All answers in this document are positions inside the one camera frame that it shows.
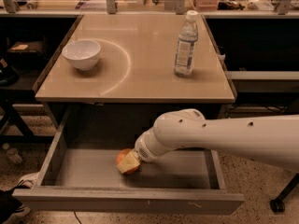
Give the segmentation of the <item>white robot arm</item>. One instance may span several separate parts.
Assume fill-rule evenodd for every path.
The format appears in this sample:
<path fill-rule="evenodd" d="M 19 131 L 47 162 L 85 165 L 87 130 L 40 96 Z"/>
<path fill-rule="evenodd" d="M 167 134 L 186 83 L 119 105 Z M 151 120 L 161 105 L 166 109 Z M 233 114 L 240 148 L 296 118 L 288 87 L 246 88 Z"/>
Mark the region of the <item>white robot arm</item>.
<path fill-rule="evenodd" d="M 206 119 L 196 109 L 167 112 L 117 164 L 127 173 L 180 148 L 201 147 L 299 172 L 299 116 Z"/>

